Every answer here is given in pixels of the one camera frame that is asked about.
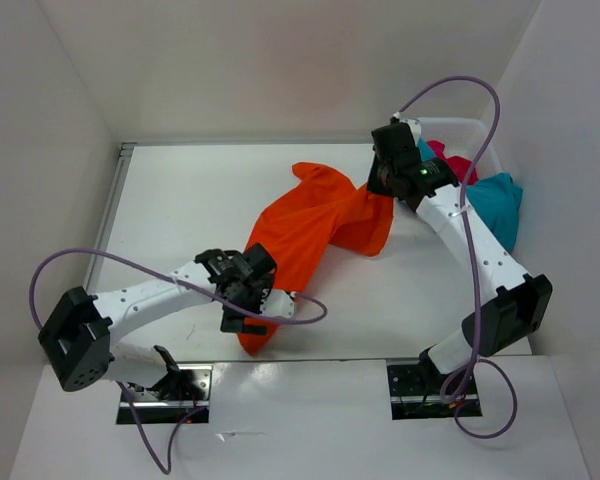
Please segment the orange t shirt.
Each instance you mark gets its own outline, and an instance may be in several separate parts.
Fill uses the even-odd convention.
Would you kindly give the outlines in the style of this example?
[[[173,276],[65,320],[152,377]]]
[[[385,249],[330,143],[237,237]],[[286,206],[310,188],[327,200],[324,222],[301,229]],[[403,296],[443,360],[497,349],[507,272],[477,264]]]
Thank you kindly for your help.
[[[329,245],[368,257],[381,252],[394,200],[327,165],[299,162],[292,172],[299,184],[261,212],[246,246],[259,243],[274,258],[275,288],[305,292]]]

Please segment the teal t shirt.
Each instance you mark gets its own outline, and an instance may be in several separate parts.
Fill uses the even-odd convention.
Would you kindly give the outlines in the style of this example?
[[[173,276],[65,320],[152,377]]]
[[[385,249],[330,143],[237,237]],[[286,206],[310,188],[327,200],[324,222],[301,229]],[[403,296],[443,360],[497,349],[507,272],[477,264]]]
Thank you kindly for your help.
[[[423,161],[436,158],[426,142],[420,138],[417,144]],[[507,251],[512,251],[517,241],[523,189],[509,173],[480,179],[473,172],[466,194],[487,228]]]

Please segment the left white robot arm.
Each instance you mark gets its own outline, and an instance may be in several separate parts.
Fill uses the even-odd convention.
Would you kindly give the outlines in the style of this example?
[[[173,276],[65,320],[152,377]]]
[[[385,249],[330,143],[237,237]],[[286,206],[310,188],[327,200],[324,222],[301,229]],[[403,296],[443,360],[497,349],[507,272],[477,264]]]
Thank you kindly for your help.
[[[245,251],[206,250],[169,274],[109,292],[67,290],[46,321],[36,319],[38,342],[66,392],[99,380],[140,388],[164,400],[191,388],[193,378],[166,347],[128,345],[132,332],[179,311],[216,301],[223,333],[263,337],[295,313],[290,294],[274,286],[277,265],[260,244]]]

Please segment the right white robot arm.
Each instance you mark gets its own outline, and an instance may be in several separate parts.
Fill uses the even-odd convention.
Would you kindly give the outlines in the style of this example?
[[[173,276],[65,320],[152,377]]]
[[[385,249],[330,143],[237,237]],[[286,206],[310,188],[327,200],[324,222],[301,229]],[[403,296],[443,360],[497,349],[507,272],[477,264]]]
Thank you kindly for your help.
[[[532,276],[500,244],[445,161],[422,160],[410,124],[393,120],[371,137],[368,191],[405,203],[478,282],[473,313],[419,356],[420,385],[439,393],[473,356],[490,357],[536,332],[553,287],[546,276]]]

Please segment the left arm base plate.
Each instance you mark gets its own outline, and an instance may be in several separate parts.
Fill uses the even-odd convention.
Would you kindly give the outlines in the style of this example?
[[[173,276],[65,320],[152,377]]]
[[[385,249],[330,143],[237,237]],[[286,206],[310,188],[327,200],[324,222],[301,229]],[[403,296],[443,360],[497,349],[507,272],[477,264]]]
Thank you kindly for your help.
[[[158,390],[125,385],[142,424],[175,425],[182,419],[187,424],[209,422],[213,366],[183,363],[179,369],[179,381]]]

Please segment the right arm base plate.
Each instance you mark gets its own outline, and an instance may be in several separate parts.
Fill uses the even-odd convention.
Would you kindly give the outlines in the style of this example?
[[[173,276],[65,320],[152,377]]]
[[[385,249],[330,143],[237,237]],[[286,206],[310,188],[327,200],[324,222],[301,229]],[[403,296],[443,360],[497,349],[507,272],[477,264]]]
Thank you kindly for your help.
[[[439,396],[439,390],[426,385],[415,362],[388,362],[386,372],[394,421],[452,418],[458,406],[464,406],[460,417],[482,416],[474,380],[470,381],[467,393],[460,402],[445,404]]]

